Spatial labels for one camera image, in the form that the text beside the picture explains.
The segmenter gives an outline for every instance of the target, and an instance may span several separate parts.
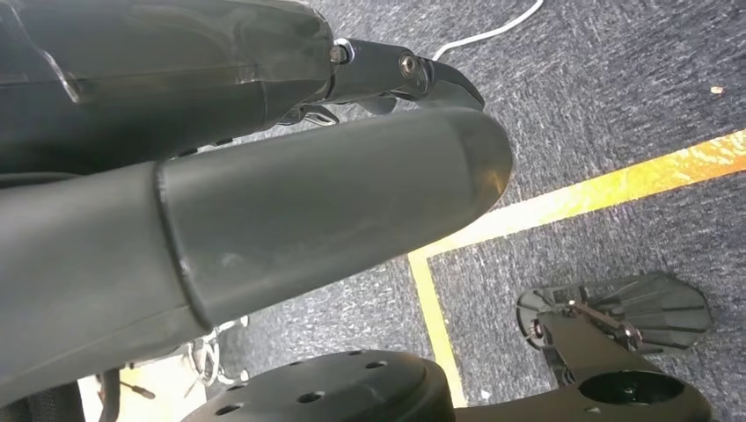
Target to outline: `gray carpet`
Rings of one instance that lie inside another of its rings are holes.
[[[533,1],[309,3],[338,36],[431,56]],[[498,206],[746,127],[743,7],[736,0],[546,0],[515,30],[447,53],[442,60],[479,87],[511,138],[516,172]],[[712,94],[713,85],[725,92]],[[343,120],[367,116],[357,107],[334,110]],[[551,388],[539,355],[515,333],[512,306],[522,289],[664,270],[707,293],[716,325],[694,351],[659,363],[701,388],[723,422],[746,420],[744,188],[743,174],[729,176],[430,259],[470,403]],[[252,375],[364,347],[432,357],[402,258],[262,310],[247,332],[223,342],[229,366]]]

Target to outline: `metal bolt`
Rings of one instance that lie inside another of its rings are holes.
[[[401,58],[399,58],[399,68],[404,77],[414,77],[417,73],[417,61],[414,60],[414,57],[410,54],[402,55]]]
[[[347,50],[342,46],[334,46],[329,51],[332,63],[342,64],[347,62]]]

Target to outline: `circular opening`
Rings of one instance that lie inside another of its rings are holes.
[[[228,413],[231,413],[233,411],[237,411],[243,405],[244,405],[243,403],[229,404],[229,405],[227,405],[225,407],[222,407],[222,408],[218,409],[218,411],[215,412],[215,415],[217,415],[217,416],[227,415]]]
[[[297,400],[298,403],[307,404],[313,403],[324,396],[324,391],[314,391],[312,393],[303,394]]]
[[[584,381],[580,392],[606,404],[655,404],[684,392],[684,384],[654,372],[627,371],[596,375]]]
[[[245,384],[245,383],[242,383],[242,384],[236,384],[236,385],[234,385],[233,387],[230,387],[230,388],[228,389],[228,391],[235,391],[235,390],[237,390],[237,389],[242,389],[242,388],[243,388],[243,387],[245,387],[245,386],[246,386],[246,384]]]
[[[377,367],[385,367],[388,365],[389,362],[385,360],[380,360],[378,362],[370,362],[368,365],[365,366],[366,369],[376,369]]]

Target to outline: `white cable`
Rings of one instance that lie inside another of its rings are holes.
[[[495,35],[500,35],[501,33],[505,33],[507,31],[510,31],[511,29],[515,28],[516,26],[520,25],[524,20],[528,19],[531,15],[536,13],[539,7],[544,3],[544,0],[537,0],[537,2],[531,6],[530,9],[528,9],[523,15],[519,16],[518,18],[515,18],[508,22],[507,24],[497,28],[493,29],[492,31],[481,33],[479,35],[474,35],[473,37],[464,38],[463,40],[453,41],[449,42],[448,44],[444,45],[443,47],[440,47],[437,53],[433,56],[433,60],[438,60],[441,58],[443,53],[446,51],[456,48],[456,47],[462,47],[467,44],[472,44],[473,42],[486,40],[488,38],[492,38]]]

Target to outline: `black plastic cover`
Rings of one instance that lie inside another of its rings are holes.
[[[333,34],[278,0],[0,0],[0,173],[90,174],[323,98]]]
[[[0,190],[0,406],[447,236],[511,164],[494,120],[432,109]]]
[[[159,183],[183,276],[221,323],[464,227],[511,165],[498,123],[450,108],[173,161]]]

